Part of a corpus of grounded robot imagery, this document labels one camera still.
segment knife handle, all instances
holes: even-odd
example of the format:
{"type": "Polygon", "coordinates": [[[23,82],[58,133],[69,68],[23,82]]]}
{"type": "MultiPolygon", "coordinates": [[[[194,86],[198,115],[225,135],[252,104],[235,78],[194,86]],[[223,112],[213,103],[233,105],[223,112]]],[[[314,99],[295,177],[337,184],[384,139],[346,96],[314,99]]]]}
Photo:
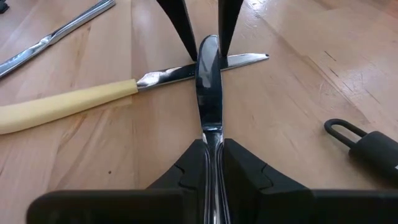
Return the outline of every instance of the knife handle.
{"type": "Polygon", "coordinates": [[[138,92],[134,79],[0,106],[0,134],[13,133],[138,92]]]}

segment light wood surface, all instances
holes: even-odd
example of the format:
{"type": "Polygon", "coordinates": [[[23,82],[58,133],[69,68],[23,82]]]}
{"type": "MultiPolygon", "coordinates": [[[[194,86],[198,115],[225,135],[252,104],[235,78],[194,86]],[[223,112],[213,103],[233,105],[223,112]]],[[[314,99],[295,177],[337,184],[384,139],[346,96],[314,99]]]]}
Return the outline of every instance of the light wood surface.
{"type": "MultiPolygon", "coordinates": [[[[0,61],[95,0],[13,0],[0,15],[0,61]]],[[[187,0],[197,45],[217,34],[217,2],[187,0]]],[[[245,0],[230,54],[266,62],[223,72],[224,131],[311,188],[383,189],[323,130],[342,118],[398,139],[398,2],[245,0]]],[[[190,63],[155,0],[117,0],[0,81],[0,106],[190,63]]],[[[0,136],[0,223],[61,189],[143,189],[201,137],[193,81],[174,83],[0,136]]]]}

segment stainless steel knife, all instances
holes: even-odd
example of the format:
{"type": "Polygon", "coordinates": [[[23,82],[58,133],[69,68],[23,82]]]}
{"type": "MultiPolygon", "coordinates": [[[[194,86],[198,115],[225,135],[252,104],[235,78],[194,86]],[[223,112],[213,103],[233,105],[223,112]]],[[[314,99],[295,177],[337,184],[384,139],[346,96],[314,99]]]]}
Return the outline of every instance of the stainless steel knife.
{"type": "Polygon", "coordinates": [[[0,64],[0,78],[5,77],[8,73],[16,69],[18,66],[22,65],[35,55],[41,53],[47,47],[57,43],[62,37],[65,37],[70,32],[74,31],[86,22],[92,20],[94,17],[100,15],[114,5],[115,0],[100,1],[93,7],[87,9],[85,12],[80,14],[78,17],[74,18],[68,24],[65,24],[51,34],[43,37],[43,39],[41,39],[37,44],[13,56],[9,60],[6,60],[4,63],[0,64]]]}
{"type": "Polygon", "coordinates": [[[204,221],[229,224],[228,201],[222,170],[223,86],[218,37],[209,35],[200,45],[195,83],[203,142],[206,144],[204,221]]]}
{"type": "MultiPolygon", "coordinates": [[[[268,59],[266,54],[229,56],[222,70],[268,59]]],[[[134,79],[95,86],[15,105],[0,106],[0,134],[31,128],[155,86],[193,78],[195,64],[169,68],[134,79]]]]}

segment cutlery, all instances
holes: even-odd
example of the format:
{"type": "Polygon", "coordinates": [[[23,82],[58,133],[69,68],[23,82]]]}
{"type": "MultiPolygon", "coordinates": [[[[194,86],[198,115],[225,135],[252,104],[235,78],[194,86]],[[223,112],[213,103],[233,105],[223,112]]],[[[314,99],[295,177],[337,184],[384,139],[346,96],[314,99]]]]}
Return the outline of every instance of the cutlery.
{"type": "MultiPolygon", "coordinates": [[[[267,60],[267,54],[241,54],[229,56],[222,70],[267,60]]],[[[135,94],[155,86],[193,78],[195,64],[169,68],[145,74],[138,82],[134,79],[84,90],[72,91],[38,100],[0,106],[0,134],[31,128],[92,107],[135,94]]]]}
{"type": "Polygon", "coordinates": [[[209,35],[199,48],[195,75],[203,142],[206,145],[205,223],[230,223],[226,198],[223,154],[223,87],[218,37],[209,35]]]}
{"type": "Polygon", "coordinates": [[[7,74],[16,69],[18,66],[21,66],[23,63],[25,63],[35,55],[41,53],[47,47],[57,43],[62,37],[65,37],[70,32],[74,31],[86,22],[92,20],[94,17],[100,15],[115,4],[115,0],[100,1],[93,7],[80,14],[78,17],[74,18],[68,24],[65,24],[51,34],[46,35],[37,44],[13,56],[9,60],[6,60],[4,63],[0,64],[0,78],[4,78],[7,74]]]}

